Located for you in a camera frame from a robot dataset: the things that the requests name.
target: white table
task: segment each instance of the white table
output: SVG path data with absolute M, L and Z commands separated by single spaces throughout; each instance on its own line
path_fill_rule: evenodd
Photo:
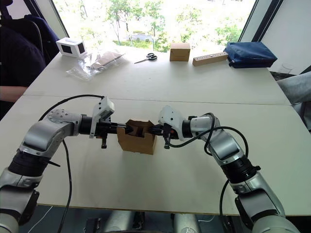
M 0 121 L 0 170 L 11 162 L 25 133 L 43 112 L 62 97 L 23 96 Z M 62 105 L 71 112 L 91 115 L 98 100 L 83 98 Z M 213 112 L 224 126 L 239 129 L 249 143 L 249 158 L 282 202 L 287 215 L 311 215 L 311 137 L 290 106 L 254 104 L 184 103 L 165 101 L 112 100 L 114 122 L 129 118 L 156 123 L 166 104 L 184 116 Z M 241 139 L 237 141 L 243 147 Z M 70 205 L 145 211 L 218 214 L 219 195 L 225 175 L 203 142 L 183 148 L 163 149 L 158 137 L 155 154 L 122 151 L 117 137 L 109 135 L 108 148 L 87 135 L 66 139 L 70 153 L 73 194 Z M 38 202 L 65 205 L 68 197 L 66 156 L 61 145 L 52 158 L 61 167 L 49 165 L 38 187 Z M 238 211 L 236 195 L 226 190 L 224 214 Z
M 25 95 L 107 95 L 121 100 L 290 105 L 266 68 L 235 69 L 227 61 L 194 67 L 190 61 L 169 62 L 169 53 L 156 52 L 154 62 L 141 60 L 148 51 L 129 50 L 129 61 L 85 82 L 66 70 L 75 58 L 58 54 Z

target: gray fabric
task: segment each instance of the gray fabric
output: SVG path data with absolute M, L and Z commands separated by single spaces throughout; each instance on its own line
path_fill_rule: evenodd
M 308 130 L 311 129 L 311 71 L 277 81 Z
M 292 103 L 311 101 L 311 71 L 277 81 Z

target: wire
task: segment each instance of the wire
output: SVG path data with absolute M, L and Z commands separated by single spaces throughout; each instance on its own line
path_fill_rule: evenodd
M 216 131 L 216 130 L 232 130 L 234 132 L 236 132 L 238 135 L 240 135 L 240 137 L 243 139 L 243 142 L 245 144 L 245 156 L 248 157 L 248 143 L 247 143 L 247 140 L 246 138 L 244 137 L 244 135 L 238 131 L 237 129 L 235 128 L 232 128 L 232 127 L 228 127 L 228 126 L 220 126 L 220 127 L 216 127 L 214 128 L 212 131 Z M 198 139 L 199 137 L 207 134 L 208 132 L 210 132 L 210 130 L 206 130 L 204 131 L 203 133 L 200 133 L 199 135 L 193 137 L 192 139 L 188 140 L 187 142 L 184 142 L 182 144 L 179 144 L 179 145 L 174 145 L 174 144 L 171 144 L 170 142 L 168 142 L 168 140 L 166 138 L 164 138 L 164 141 L 170 146 L 170 147 L 173 147 L 173 148 L 180 148 L 180 147 L 184 147 L 185 145 L 189 144 L 190 142 L 193 142 L 194 140 Z
M 211 153 L 209 153 L 207 151 L 207 146 L 209 145 L 209 141 L 212 138 L 213 130 L 214 130 L 214 127 L 215 127 L 215 116 L 214 116 L 213 113 L 206 113 L 205 115 L 210 115 L 212 117 L 212 125 L 210 127 L 210 132 L 209 132 L 209 135 L 207 137 L 207 140 L 206 140 L 206 142 L 204 144 L 204 151 L 205 151 L 206 154 L 212 155 Z
M 139 223 L 139 227 L 133 228 L 132 230 L 135 230 L 135 231 L 136 231 L 136 230 L 141 230 L 141 229 L 142 229 L 142 223 L 140 222 L 140 223 Z
M 104 96 L 98 96 L 98 95 L 78 95 L 78 96 L 69 97 L 69 98 L 67 98 L 67 99 L 64 99 L 64 100 L 58 102 L 57 104 L 54 104 L 51 108 L 49 108 L 49 109 L 40 117 L 39 121 L 42 120 L 51 110 L 53 110 L 53 109 L 54 109 L 55 107 L 57 107 L 58 105 L 61 105 L 62 103 L 65 103 L 65 102 L 67 102 L 67 101 L 69 101 L 69 100 L 76 99 L 76 98 L 80 98 L 80 97 L 97 97 L 97 98 L 101 98 L 101 99 L 104 98 Z
M 184 142 L 182 144 L 179 144 L 179 145 L 174 145 L 174 144 L 171 144 L 168 142 L 168 140 L 166 138 L 164 138 L 165 142 L 170 146 L 170 147 L 173 147 L 173 148 L 179 148 L 179 147 L 184 147 L 185 145 L 189 144 L 190 142 L 193 142 L 194 140 L 196 140 L 197 138 L 200 138 L 201 136 L 209 133 L 208 135 L 208 138 L 206 140 L 206 143 L 204 145 L 204 151 L 205 153 L 207 154 L 210 154 L 208 151 L 207 151 L 207 146 L 209 144 L 209 141 L 210 141 L 210 138 L 211 138 L 211 135 L 212 135 L 212 132 L 213 131 L 216 131 L 216 130 L 220 130 L 220 129 L 223 129 L 223 130 L 232 130 L 234 132 L 236 132 L 238 135 L 240 135 L 240 137 L 243 139 L 243 142 L 245 144 L 245 156 L 248 157 L 248 143 L 247 143 L 247 140 L 245 138 L 245 136 L 240 132 L 238 131 L 237 129 L 235 128 L 232 128 L 232 127 L 228 127 L 228 126 L 220 126 L 220 127 L 216 127 L 214 128 L 214 123 L 215 123 L 215 118 L 214 118 L 214 115 L 211 114 L 211 113 L 208 113 L 206 115 L 211 115 L 212 116 L 212 125 L 211 125 L 211 128 L 209 130 L 206 130 L 205 132 L 197 135 L 196 137 L 188 140 L 187 142 Z M 222 189 L 222 192 L 220 194 L 220 200 L 219 200 L 219 213 L 220 213 L 220 217 L 221 217 L 221 220 L 222 220 L 222 224 L 224 226 L 224 230 L 225 232 L 228 231 L 228 228 L 227 228 L 227 225 L 225 223 L 225 218 L 224 218 L 224 215 L 223 215 L 223 199 L 224 199 L 224 193 L 225 193 L 225 189 L 227 188 L 229 184 L 229 180 L 227 180 L 223 186 L 223 189 Z
M 47 212 L 44 214 L 44 216 L 43 216 L 35 225 L 33 225 L 33 227 L 31 227 L 30 230 L 29 230 L 27 233 L 30 233 L 30 232 L 33 230 L 33 228 L 35 228 L 35 226 L 38 225 L 38 224 L 44 219 L 44 217 L 48 214 L 48 212 L 49 212 L 52 208 L 53 208 L 53 206 L 51 206 L 51 207 L 47 210 Z
M 198 220 L 198 222 L 211 222 L 212 220 L 214 220 L 215 215 L 213 215 L 213 217 L 210 220 Z
M 57 107 L 58 105 L 61 105 L 69 100 L 72 100 L 72 99 L 76 99 L 76 98 L 80 98 L 80 97 L 97 97 L 97 98 L 101 98 L 103 99 L 104 96 L 98 96 L 98 95 L 78 95 L 78 96 L 72 96 L 72 97 L 69 97 L 67 99 L 64 99 L 60 102 L 58 102 L 57 104 L 54 104 L 51 108 L 49 108 L 39 119 L 39 121 L 41 121 L 51 110 L 53 110 L 55 107 Z M 65 151 L 66 151 L 66 159 L 67 159 L 67 168 L 68 168 L 68 178 L 69 178 L 69 196 L 68 196 L 68 200 L 67 200 L 67 204 L 66 204 L 66 207 L 65 207 L 65 210 L 63 212 L 63 216 L 62 216 L 62 220 L 59 224 L 59 227 L 58 227 L 58 231 L 57 233 L 61 233 L 62 231 L 62 228 L 63 228 L 63 225 L 64 225 L 64 222 L 65 222 L 65 218 L 66 218 L 66 214 L 67 214 L 67 211 L 69 209 L 69 204 L 70 204 L 70 201 L 71 201 L 71 195 L 72 195 L 72 180 L 71 180 L 71 169 L 70 169 L 70 162 L 69 162 L 69 151 L 68 151 L 68 148 L 67 148 L 67 145 L 65 143 L 65 140 L 62 141 L 63 142 L 63 145 L 65 147 Z
M 66 214 L 67 214 L 67 211 L 68 211 L 68 208 L 69 208 L 69 204 L 70 204 L 70 200 L 71 200 L 71 195 L 72 195 L 72 180 L 71 180 L 71 169 L 70 169 L 70 162 L 69 162 L 69 152 L 68 152 L 68 148 L 67 148 L 67 145 L 65 143 L 65 140 L 63 140 L 63 145 L 65 147 L 66 159 L 67 159 L 68 178 L 69 178 L 69 196 L 68 196 L 67 205 L 66 205 L 65 210 L 63 212 L 63 217 L 62 217 L 62 220 L 61 220 L 61 222 L 59 224 L 57 233 L 61 233 L 61 231 L 62 231 L 64 222 L 65 222 L 65 218 L 66 218 Z
M 220 199 L 219 199 L 219 215 L 220 215 L 220 218 L 221 218 L 221 221 L 223 223 L 225 231 L 228 231 L 228 228 L 227 228 L 227 225 L 226 225 L 226 222 L 225 222 L 225 217 L 223 215 L 223 199 L 224 199 L 225 189 L 227 188 L 228 184 L 229 184 L 229 180 L 227 180 L 225 182 L 225 184 L 223 186 L 223 189 L 222 189 L 222 192 L 220 194 Z

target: wooden block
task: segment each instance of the wooden block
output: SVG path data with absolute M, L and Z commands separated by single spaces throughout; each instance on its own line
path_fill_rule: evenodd
M 189 55 L 189 43 L 171 43 L 170 61 L 187 62 Z
M 205 64 L 210 64 L 214 62 L 220 62 L 227 59 L 228 53 L 226 52 L 219 52 L 214 54 L 209 54 L 201 57 L 194 57 L 192 64 L 197 67 Z

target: chair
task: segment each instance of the chair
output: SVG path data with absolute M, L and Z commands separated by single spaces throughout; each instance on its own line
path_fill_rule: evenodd
M 43 55 L 46 65 L 58 54 L 59 49 L 57 47 L 56 41 L 59 40 L 55 32 L 50 28 L 45 19 L 36 17 L 33 15 L 26 15 L 24 19 L 34 22 L 41 34 Z
M 23 18 L 1 19 L 0 24 L 24 36 L 28 41 L 33 43 L 43 55 L 40 30 L 34 22 Z

